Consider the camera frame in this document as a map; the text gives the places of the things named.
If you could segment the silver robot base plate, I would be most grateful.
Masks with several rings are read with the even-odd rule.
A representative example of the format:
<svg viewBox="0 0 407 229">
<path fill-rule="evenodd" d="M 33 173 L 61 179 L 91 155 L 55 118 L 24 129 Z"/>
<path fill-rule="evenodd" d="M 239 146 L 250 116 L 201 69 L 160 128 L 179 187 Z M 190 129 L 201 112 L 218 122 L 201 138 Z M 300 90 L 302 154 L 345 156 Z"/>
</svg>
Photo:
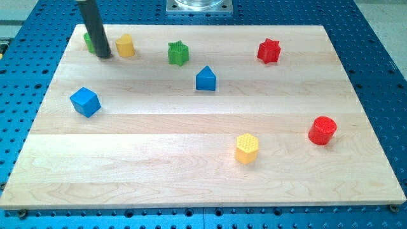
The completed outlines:
<svg viewBox="0 0 407 229">
<path fill-rule="evenodd" d="M 231 15 L 232 0 L 166 0 L 167 15 Z"/>
</svg>

